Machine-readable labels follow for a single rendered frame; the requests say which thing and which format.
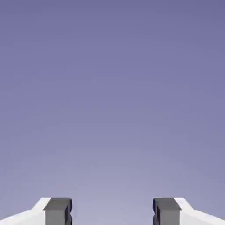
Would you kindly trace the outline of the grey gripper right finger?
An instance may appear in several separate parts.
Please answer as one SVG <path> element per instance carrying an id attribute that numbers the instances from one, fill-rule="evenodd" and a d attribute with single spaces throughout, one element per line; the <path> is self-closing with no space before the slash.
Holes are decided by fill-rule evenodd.
<path id="1" fill-rule="evenodd" d="M 154 198 L 153 225 L 225 225 L 225 219 L 195 210 L 182 197 Z"/>

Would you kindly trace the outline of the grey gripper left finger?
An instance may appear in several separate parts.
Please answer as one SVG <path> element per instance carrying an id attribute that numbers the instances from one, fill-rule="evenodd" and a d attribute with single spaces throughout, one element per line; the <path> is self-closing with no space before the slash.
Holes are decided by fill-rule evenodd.
<path id="1" fill-rule="evenodd" d="M 68 197 L 42 197 L 30 210 L 0 220 L 0 225 L 73 225 Z"/>

